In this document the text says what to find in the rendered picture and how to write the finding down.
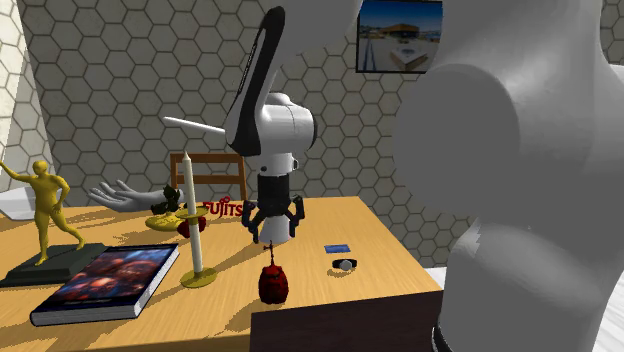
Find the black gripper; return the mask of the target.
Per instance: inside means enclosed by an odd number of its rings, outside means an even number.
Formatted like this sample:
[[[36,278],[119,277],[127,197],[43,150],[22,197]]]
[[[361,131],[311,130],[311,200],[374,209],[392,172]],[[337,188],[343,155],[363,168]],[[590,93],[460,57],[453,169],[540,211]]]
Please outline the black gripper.
[[[241,224],[252,234],[253,242],[259,243],[258,227],[266,217],[281,216],[286,213],[289,219],[289,235],[296,236],[296,228],[301,220],[305,218],[303,198],[296,195],[292,198],[295,204],[295,213],[291,213],[288,207],[291,204],[289,175],[282,176],[257,176],[258,182],[258,212],[251,217],[252,210],[256,204],[252,201],[243,202]]]

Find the white cup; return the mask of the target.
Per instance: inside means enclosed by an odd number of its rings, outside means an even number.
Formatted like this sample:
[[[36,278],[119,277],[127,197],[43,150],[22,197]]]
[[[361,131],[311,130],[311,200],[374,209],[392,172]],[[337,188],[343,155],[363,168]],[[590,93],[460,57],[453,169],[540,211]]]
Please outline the white cup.
[[[267,217],[262,222],[259,241],[265,244],[280,244],[291,239],[290,222],[286,215]]]

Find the dark red pomegranate-shaped ornament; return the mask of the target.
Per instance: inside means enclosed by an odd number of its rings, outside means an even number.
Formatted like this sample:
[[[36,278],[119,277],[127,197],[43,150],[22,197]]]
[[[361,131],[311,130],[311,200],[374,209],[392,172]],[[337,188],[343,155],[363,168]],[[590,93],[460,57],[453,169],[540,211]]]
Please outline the dark red pomegranate-shaped ornament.
[[[274,262],[273,243],[264,246],[270,251],[270,265],[265,266],[258,281],[258,294],[265,304],[283,304],[289,294],[289,286],[286,274],[281,266]]]

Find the wooden table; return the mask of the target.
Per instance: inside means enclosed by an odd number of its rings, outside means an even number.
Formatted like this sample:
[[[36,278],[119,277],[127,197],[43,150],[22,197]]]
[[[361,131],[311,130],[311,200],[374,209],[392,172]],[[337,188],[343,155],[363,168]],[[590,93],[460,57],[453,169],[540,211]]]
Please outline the wooden table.
[[[189,242],[151,230],[145,214],[103,207],[70,207],[66,214],[91,242],[110,246],[176,243],[180,254],[141,315],[134,320],[36,327],[30,312],[52,286],[0,288],[0,352],[250,352],[254,313],[441,290],[394,235],[356,197],[312,198],[293,239],[278,245],[274,262],[289,286],[283,304],[258,294],[270,251],[252,242],[234,218],[210,218],[201,244],[216,280],[202,288],[182,286],[192,267]],[[347,244],[328,254],[325,245]],[[358,261],[350,271],[332,261]]]

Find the white candle in yellow holder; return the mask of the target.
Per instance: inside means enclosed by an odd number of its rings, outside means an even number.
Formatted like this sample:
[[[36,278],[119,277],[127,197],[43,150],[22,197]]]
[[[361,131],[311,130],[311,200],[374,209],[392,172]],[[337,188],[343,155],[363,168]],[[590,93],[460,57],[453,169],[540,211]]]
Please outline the white candle in yellow holder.
[[[217,277],[217,272],[213,268],[205,268],[203,266],[199,231],[199,218],[203,216],[203,214],[197,211],[192,160],[187,152],[184,152],[182,164],[184,166],[184,178],[187,186],[187,191],[185,192],[187,209],[186,213],[178,211],[176,215],[188,221],[193,270],[184,274],[180,282],[186,288],[200,288],[212,283]]]

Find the small red round object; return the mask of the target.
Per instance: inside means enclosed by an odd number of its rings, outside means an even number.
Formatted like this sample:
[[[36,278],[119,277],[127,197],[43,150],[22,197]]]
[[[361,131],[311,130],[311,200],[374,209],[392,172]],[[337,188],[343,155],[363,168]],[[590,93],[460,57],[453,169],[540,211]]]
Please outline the small red round object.
[[[198,227],[199,227],[199,232],[203,232],[206,227],[206,219],[203,216],[198,218]],[[189,238],[190,237],[189,222],[187,220],[184,220],[183,222],[181,222],[177,226],[177,232],[183,237]]]

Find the wooden chair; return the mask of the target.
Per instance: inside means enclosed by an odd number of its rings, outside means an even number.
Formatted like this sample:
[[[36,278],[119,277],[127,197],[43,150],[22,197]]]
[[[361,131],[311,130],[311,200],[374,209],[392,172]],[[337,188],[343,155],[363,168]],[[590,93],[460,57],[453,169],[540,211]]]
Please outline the wooden chair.
[[[173,188],[185,183],[185,177],[178,172],[178,165],[182,163],[183,153],[170,154],[170,181]],[[231,184],[238,185],[242,200],[247,199],[246,173],[244,159],[236,153],[190,153],[192,163],[201,164],[236,164],[238,173],[236,175],[208,175],[195,174],[193,176],[195,184]]]

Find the yellow dish with dark plant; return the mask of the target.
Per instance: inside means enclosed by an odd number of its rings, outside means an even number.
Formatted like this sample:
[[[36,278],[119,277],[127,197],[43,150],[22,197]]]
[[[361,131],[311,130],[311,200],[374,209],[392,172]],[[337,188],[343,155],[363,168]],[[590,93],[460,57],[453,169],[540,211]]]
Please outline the yellow dish with dark plant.
[[[181,191],[166,185],[161,192],[163,200],[157,200],[150,206],[152,217],[145,221],[147,227],[157,231],[176,231],[183,222],[176,216],[180,209]]]

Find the dark robot stand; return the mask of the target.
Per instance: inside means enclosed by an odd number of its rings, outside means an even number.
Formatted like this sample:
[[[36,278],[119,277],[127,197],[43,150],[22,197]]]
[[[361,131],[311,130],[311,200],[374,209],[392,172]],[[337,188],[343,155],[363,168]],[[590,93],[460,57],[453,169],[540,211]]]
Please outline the dark robot stand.
[[[254,313],[250,352],[431,352],[441,290]]]

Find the white hand sculpture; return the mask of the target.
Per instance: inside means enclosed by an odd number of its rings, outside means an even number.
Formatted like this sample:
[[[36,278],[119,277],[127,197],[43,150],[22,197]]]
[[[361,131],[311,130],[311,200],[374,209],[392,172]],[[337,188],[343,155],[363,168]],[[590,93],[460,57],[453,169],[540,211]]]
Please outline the white hand sculpture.
[[[151,209],[152,205],[166,200],[163,190],[138,192],[127,186],[123,181],[116,181],[119,190],[113,189],[105,182],[99,183],[99,188],[91,188],[87,196],[117,212],[139,212]]]

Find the dark hardcover book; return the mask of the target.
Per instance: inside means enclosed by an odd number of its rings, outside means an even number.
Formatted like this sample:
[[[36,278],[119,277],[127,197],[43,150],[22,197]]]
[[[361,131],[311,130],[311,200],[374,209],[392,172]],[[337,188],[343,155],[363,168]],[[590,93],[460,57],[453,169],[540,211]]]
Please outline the dark hardcover book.
[[[109,247],[30,313],[32,325],[135,319],[177,257],[176,243]]]

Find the yellow man figure on base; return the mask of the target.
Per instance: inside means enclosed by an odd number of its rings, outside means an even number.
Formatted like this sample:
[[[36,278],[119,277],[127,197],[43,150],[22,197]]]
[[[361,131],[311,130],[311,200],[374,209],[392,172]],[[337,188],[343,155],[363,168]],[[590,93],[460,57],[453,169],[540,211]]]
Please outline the yellow man figure on base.
[[[69,226],[62,212],[62,202],[70,187],[58,175],[50,174],[46,161],[38,160],[32,165],[34,175],[20,175],[8,168],[2,161],[0,166],[15,180],[28,183],[34,191],[34,223],[38,230],[40,254],[10,270],[0,281],[0,287],[20,287],[46,284],[61,284],[69,281],[86,265],[90,264],[105,249],[102,243],[87,244],[78,230]],[[52,247],[48,256],[49,222],[78,240],[74,250],[69,245]]]

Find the framed wall picture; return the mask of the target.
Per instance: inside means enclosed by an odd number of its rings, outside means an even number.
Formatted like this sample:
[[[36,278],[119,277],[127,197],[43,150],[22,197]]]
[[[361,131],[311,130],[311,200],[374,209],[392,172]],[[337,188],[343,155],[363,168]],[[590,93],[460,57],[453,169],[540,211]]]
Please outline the framed wall picture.
[[[364,0],[357,19],[356,70],[424,74],[437,52],[440,0]]]

